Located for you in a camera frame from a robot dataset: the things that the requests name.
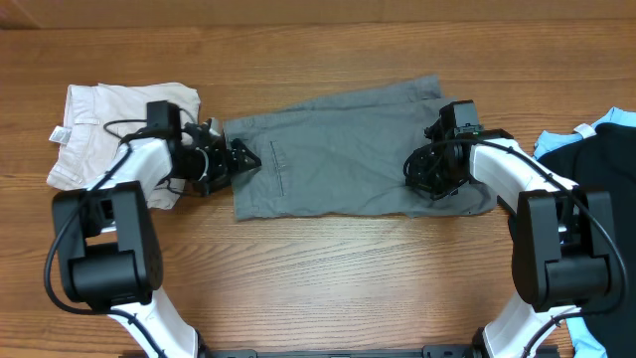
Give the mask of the grey shorts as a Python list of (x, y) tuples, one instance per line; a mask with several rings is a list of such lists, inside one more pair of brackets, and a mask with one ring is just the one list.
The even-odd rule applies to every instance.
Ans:
[(237, 219), (492, 210), (496, 196), (482, 184), (433, 201), (404, 183), (404, 162), (449, 102), (438, 78), (427, 76), (226, 122), (227, 140), (241, 140), (261, 161), (233, 180)]

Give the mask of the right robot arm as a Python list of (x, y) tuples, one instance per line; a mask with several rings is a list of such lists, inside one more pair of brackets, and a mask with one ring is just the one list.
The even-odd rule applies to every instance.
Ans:
[(465, 183), (494, 191), (509, 213), (516, 291), (470, 344), (426, 346), (423, 356), (556, 357), (543, 342), (563, 321), (625, 305), (628, 272), (608, 192), (557, 175), (507, 131), (485, 129), (471, 100), (444, 106), (424, 135), (404, 163), (406, 186), (433, 200)]

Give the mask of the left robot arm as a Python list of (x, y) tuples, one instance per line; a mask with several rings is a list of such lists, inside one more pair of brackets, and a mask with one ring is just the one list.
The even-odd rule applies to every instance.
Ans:
[(52, 202), (56, 237), (44, 266), (49, 300), (72, 314), (114, 319), (148, 357), (212, 354), (162, 286), (151, 193), (177, 178), (206, 197), (261, 165), (241, 140), (226, 141), (209, 121), (182, 123), (181, 112), (167, 100), (149, 102), (142, 128), (120, 137), (107, 170)]

